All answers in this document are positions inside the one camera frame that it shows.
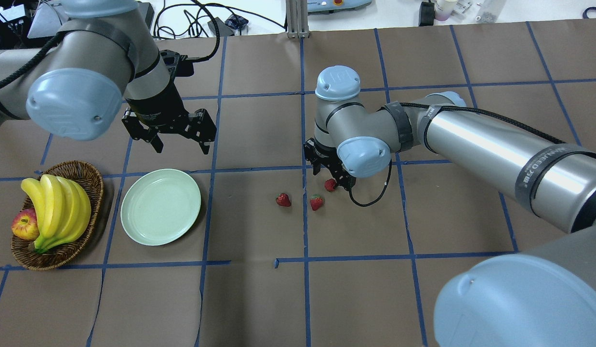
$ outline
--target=plate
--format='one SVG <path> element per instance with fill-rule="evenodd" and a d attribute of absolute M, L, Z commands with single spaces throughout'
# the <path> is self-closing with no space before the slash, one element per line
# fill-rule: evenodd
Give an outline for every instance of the plate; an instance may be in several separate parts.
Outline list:
<path fill-rule="evenodd" d="M 193 178 L 175 169 L 150 172 L 126 192 L 120 219 L 133 241 L 146 246 L 172 242 L 188 231 L 201 208 Z"/>

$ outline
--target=apple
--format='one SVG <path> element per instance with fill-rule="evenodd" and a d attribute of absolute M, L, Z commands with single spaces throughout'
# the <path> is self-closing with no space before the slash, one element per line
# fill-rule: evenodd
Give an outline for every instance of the apple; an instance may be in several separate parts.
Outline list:
<path fill-rule="evenodd" d="M 36 211 L 25 209 L 18 213 L 11 224 L 11 230 L 20 239 L 34 241 L 39 237 L 39 226 L 36 222 Z"/>

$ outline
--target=wicker basket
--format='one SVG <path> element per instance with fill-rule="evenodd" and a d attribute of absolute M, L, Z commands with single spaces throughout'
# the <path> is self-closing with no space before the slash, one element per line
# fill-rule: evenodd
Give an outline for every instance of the wicker basket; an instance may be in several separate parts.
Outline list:
<path fill-rule="evenodd" d="M 86 247 L 88 241 L 93 235 L 101 202 L 103 200 L 103 177 L 99 171 L 91 164 L 79 160 L 71 160 L 62 162 L 58 165 L 47 169 L 44 174 L 51 174 L 54 176 L 62 176 L 77 182 L 84 188 L 92 207 L 90 223 L 86 231 L 74 242 L 61 244 L 51 248 L 44 254 L 37 254 L 28 249 L 30 241 L 20 239 L 13 235 L 11 237 L 11 253 L 18 263 L 22 264 L 28 270 L 51 270 L 66 264 L 75 258 L 81 250 Z M 22 211 L 33 207 L 30 197 L 27 196 L 24 200 Z"/>

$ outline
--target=robotic arm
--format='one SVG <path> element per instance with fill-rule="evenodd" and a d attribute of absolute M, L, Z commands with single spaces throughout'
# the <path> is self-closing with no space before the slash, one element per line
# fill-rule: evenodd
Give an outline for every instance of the robotic arm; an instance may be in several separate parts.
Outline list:
<path fill-rule="evenodd" d="M 174 84 L 174 77 L 193 74 L 195 60 L 159 52 L 135 0 L 64 0 L 63 6 L 71 20 L 51 40 L 62 40 L 57 48 L 46 55 L 0 51 L 0 81 L 39 61 L 0 89 L 0 125 L 33 119 L 53 134 L 93 140 L 109 128 L 124 96 L 130 108 L 122 123 L 134 140 L 161 152 L 158 134 L 176 133 L 207 154 L 216 126 L 203 108 L 187 112 Z"/>
<path fill-rule="evenodd" d="M 596 154 L 467 108 L 454 92 L 390 103 L 369 114 L 359 81 L 344 66 L 319 75 L 315 137 L 304 144 L 314 174 L 328 167 L 351 193 L 356 178 L 388 165 L 390 152 L 421 144 L 573 233 L 481 262 L 452 279 L 435 307 L 439 344 L 596 346 Z"/>

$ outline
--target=red strawberry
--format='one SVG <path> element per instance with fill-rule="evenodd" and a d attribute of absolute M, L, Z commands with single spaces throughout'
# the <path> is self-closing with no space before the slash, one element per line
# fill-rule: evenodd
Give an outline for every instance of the red strawberry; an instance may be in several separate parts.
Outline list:
<path fill-rule="evenodd" d="M 321 206 L 324 206 L 324 198 L 318 194 L 311 196 L 311 209 L 317 211 Z"/>
<path fill-rule="evenodd" d="M 277 198 L 276 198 L 276 203 L 279 206 L 283 206 L 283 207 L 289 207 L 291 206 L 291 200 L 289 200 L 289 195 L 285 194 L 285 193 L 281 193 Z"/>
<path fill-rule="evenodd" d="M 324 187 L 326 188 L 326 191 L 335 191 L 336 187 L 338 187 L 338 183 L 334 178 L 330 178 L 324 183 Z"/>

